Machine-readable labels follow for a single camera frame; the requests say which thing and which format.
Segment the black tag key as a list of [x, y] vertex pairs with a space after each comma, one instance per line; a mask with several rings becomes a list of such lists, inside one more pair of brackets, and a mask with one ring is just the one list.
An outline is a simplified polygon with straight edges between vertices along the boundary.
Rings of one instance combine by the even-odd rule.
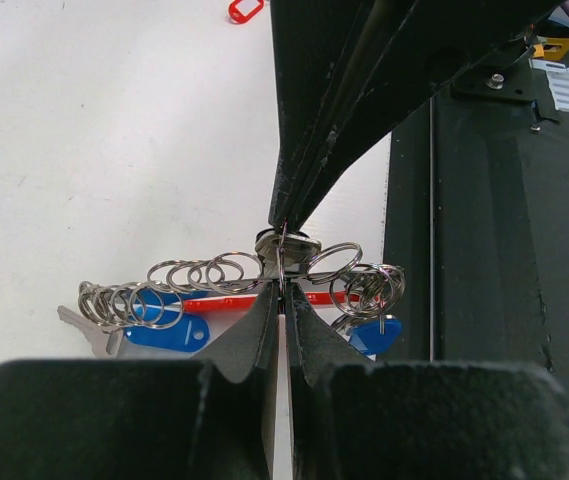
[[256, 237], [255, 253], [262, 261], [266, 277], [278, 274], [278, 248], [283, 243], [284, 271], [291, 274], [307, 273], [311, 260], [321, 251], [320, 241], [303, 233], [287, 233], [284, 240], [274, 229], [259, 232]]

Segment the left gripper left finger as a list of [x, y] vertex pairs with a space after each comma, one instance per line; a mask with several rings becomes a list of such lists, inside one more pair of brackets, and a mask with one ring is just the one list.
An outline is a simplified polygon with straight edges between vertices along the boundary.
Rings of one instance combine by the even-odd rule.
[[268, 479], [277, 289], [186, 360], [0, 365], [0, 479]]

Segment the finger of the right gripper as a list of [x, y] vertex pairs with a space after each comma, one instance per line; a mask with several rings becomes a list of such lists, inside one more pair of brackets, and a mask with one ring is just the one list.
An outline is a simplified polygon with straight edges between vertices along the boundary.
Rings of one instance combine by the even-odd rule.
[[556, 1], [372, 1], [334, 101], [333, 146], [350, 166], [456, 77], [550, 14]]
[[272, 1], [279, 154], [269, 224], [299, 228], [350, 167], [321, 149], [333, 146], [334, 123], [323, 114], [374, 3]]

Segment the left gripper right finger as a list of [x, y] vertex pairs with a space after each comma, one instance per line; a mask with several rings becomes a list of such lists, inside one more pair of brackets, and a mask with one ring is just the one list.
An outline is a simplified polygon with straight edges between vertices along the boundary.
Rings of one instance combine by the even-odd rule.
[[297, 479], [569, 479], [569, 401], [530, 364], [374, 362], [289, 285]]

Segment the red handled keyring carabiner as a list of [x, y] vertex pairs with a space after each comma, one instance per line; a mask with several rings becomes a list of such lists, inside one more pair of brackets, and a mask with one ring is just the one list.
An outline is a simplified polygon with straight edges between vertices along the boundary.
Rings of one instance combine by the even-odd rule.
[[99, 285], [83, 281], [76, 310], [57, 309], [59, 319], [80, 331], [97, 358], [119, 356], [125, 343], [139, 348], [194, 354], [213, 339], [208, 317], [247, 312], [258, 293], [290, 280], [316, 308], [333, 308], [331, 326], [360, 352], [386, 351], [401, 332], [391, 308], [402, 298], [402, 268], [365, 263], [354, 242], [338, 243], [311, 260], [307, 273], [284, 271], [283, 243], [278, 274], [266, 277], [254, 252], [230, 251], [206, 260], [167, 260], [153, 265], [142, 282]]

